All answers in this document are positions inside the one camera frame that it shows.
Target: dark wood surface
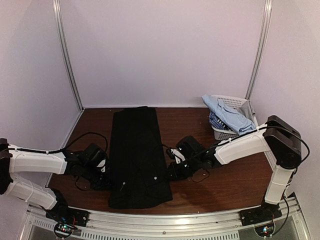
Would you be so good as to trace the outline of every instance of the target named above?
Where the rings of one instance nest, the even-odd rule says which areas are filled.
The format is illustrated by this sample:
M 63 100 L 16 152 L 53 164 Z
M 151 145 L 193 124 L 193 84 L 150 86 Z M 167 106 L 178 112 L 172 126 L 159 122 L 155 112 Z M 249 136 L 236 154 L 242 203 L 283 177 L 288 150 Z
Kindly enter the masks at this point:
M 86 109 L 75 127 L 70 140 L 86 132 L 98 132 L 108 140 L 111 136 L 113 113 L 119 108 Z M 162 143 L 174 147 L 187 135 L 194 136 L 205 147 L 214 140 L 214 132 L 208 121 L 207 108 L 157 108 Z M 72 146 L 83 150 L 91 142 L 104 148 L 104 140 L 88 135 Z M 193 180 L 206 177 L 199 170 Z M 60 190 L 69 205 L 89 210 L 128 214 L 190 214 L 231 210 L 259 205 L 269 184 L 272 170 L 263 153 L 245 157 L 221 168 L 210 170 L 210 176 L 200 183 L 190 179 L 171 182 L 173 200 L 153 208 L 112 209 L 108 207 L 108 191 L 80 191 L 72 176 L 53 175 L 50 188 Z M 79 186 L 87 187 L 85 180 Z

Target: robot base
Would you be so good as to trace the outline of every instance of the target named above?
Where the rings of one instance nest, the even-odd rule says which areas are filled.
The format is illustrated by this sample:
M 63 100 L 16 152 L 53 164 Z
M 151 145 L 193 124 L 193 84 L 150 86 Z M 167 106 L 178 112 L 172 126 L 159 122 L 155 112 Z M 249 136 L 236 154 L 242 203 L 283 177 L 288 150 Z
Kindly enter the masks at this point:
M 89 212 L 84 211 L 84 210 L 74 209 L 74 208 L 68 208 L 68 213 L 72 217 L 69 217 L 69 219 L 65 219 L 64 223 L 72 226 L 74 224 L 74 219 L 75 219 L 75 225 L 76 226 L 80 226 L 80 227 L 86 227 L 87 226 Z M 48 219 L 55 220 L 52 217 L 52 215 L 48 214 L 48 213 L 45 214 L 45 217 L 48 218 Z
M 271 221 L 272 219 L 280 218 L 281 216 L 282 216 L 282 213 L 279 210 L 279 204 L 273 205 L 273 204 L 263 203 L 259 207 L 240 211 L 242 226 L 268 222 L 268 221 Z

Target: metal pole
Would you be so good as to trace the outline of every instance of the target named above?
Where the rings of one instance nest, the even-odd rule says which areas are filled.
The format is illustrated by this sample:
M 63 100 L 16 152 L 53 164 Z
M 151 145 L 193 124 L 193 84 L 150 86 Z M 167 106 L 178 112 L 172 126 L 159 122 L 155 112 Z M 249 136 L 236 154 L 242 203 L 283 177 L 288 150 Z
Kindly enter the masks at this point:
M 75 76 L 72 70 L 71 62 L 70 62 L 70 57 L 69 57 L 69 52 L 67 48 L 67 41 L 66 41 L 66 36 L 65 36 L 65 31 L 64 31 L 64 25 L 62 21 L 62 15 L 61 15 L 61 9 L 60 9 L 60 0 L 53 0 L 53 12 L 54 12 L 54 17 L 55 17 L 55 22 L 56 22 L 56 27 L 58 30 L 58 36 L 59 36 L 59 41 L 60 41 L 60 46 L 61 46 L 61 51 L 62 51 L 62 56 L 63 56 L 63 61 L 66 69 L 66 73 L 68 75 L 68 79 L 71 85 L 72 93 L 75 98 L 77 107 L 79 111 L 82 111 L 84 109 L 79 91 L 77 88 L 77 84 L 75 81 Z
M 251 77 L 250 77 L 249 86 L 248 86 L 248 89 L 247 89 L 247 92 L 245 95 L 245 99 L 248 99 L 248 100 L 251 98 L 251 95 L 253 93 L 254 86 L 255 86 L 255 83 L 257 80 L 259 68 L 260 68 L 261 61 L 262 61 L 263 52 L 264 52 L 267 37 L 268 37 L 271 14 L 272 14 L 272 0 L 265 0 L 258 48 L 257 48 L 256 56 L 255 56 L 255 61 L 254 61 Z

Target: black garment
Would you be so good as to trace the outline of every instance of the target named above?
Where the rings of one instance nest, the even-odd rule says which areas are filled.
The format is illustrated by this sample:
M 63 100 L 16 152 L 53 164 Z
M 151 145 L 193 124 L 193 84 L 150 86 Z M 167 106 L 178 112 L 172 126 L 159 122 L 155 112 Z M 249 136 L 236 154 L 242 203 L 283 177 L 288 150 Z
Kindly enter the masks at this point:
M 127 108 L 115 112 L 110 141 L 114 209 L 155 207 L 172 200 L 156 110 Z

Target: metal base plate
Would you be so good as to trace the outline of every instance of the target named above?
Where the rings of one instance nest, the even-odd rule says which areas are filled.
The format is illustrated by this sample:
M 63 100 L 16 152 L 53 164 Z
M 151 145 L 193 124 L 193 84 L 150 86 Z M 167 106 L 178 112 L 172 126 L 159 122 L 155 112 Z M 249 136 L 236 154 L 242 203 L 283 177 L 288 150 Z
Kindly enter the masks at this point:
M 70 212 L 70 214 L 74 216 L 76 226 L 80 226 L 80 227 L 87 226 L 88 215 L 89 215 L 88 211 L 74 209 L 74 208 L 68 208 L 68 212 Z M 48 219 L 53 219 L 48 213 L 45 214 L 45 217 Z M 65 221 L 65 223 L 69 224 L 69 225 L 73 225 L 74 219 L 69 218 L 68 220 Z
M 239 212 L 242 226 L 252 224 L 259 224 L 271 221 L 273 218 L 280 218 L 282 216 L 279 205 L 271 205 L 268 207 L 259 206 L 256 208 L 246 209 Z
M 288 199 L 289 219 L 284 231 L 290 231 L 291 240 L 310 240 L 310 235 L 298 201 Z M 281 201 L 282 217 L 275 219 L 280 226 L 287 214 L 287 206 Z M 86 227 L 77 226 L 74 239 L 81 240 L 239 240 L 258 238 L 253 227 L 267 226 L 267 222 L 242 226 L 240 210 L 194 213 L 182 215 L 123 214 L 89 210 Z M 54 220 L 45 218 L 45 211 L 37 206 L 29 206 L 27 219 L 20 233 L 21 240 L 36 240 L 39 232 L 46 229 L 55 239 Z

